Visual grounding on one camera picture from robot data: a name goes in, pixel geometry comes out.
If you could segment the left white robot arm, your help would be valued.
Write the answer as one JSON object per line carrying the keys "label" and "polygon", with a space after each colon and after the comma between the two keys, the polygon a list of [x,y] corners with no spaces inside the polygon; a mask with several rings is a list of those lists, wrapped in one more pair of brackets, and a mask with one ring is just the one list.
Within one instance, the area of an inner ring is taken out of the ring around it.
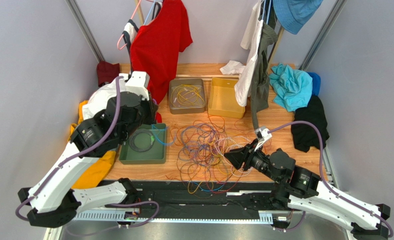
{"label": "left white robot arm", "polygon": [[158,105],[151,97],[129,91],[111,97],[105,109],[74,129],[50,172],[34,187],[18,191],[21,204],[31,207],[24,220],[34,227],[58,228],[90,209],[116,204],[130,206],[137,190],[128,178],[88,189],[76,189],[73,185],[140,126],[155,123],[157,110]]}

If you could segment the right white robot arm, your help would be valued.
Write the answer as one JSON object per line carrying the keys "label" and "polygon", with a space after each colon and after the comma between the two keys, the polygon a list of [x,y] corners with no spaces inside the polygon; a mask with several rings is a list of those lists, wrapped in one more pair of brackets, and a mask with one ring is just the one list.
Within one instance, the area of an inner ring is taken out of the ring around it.
{"label": "right white robot arm", "polygon": [[274,181],[267,204],[273,210],[299,210],[329,220],[356,240],[387,240],[389,229],[381,217],[389,218],[385,204],[369,204],[350,197],[310,170],[296,165],[280,148],[272,154],[255,144],[233,149],[224,157],[237,169],[253,168]]}

